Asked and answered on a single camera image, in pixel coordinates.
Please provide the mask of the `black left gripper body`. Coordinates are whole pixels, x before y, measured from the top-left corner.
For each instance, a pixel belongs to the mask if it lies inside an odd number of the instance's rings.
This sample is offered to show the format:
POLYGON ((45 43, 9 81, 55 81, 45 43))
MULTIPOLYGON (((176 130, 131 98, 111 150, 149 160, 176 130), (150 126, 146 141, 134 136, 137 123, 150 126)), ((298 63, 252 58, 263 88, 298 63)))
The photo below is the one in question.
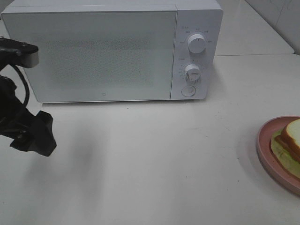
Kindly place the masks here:
POLYGON ((16 85, 8 77, 0 77, 0 134, 11 138, 10 147, 23 152, 37 152, 37 140, 41 134, 53 134, 53 117, 44 111, 36 115, 27 109, 30 97, 29 86, 16 65, 10 66, 19 75, 24 88, 25 99, 21 102, 15 95, 16 85))

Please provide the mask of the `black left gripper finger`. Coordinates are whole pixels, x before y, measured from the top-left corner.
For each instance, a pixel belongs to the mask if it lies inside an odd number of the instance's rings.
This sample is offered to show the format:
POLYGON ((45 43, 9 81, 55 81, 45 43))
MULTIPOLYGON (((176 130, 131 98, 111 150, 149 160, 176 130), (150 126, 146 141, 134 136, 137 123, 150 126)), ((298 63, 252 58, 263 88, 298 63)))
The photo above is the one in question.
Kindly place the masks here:
POLYGON ((49 157, 57 147, 52 133, 45 132, 37 140, 37 153, 49 157))

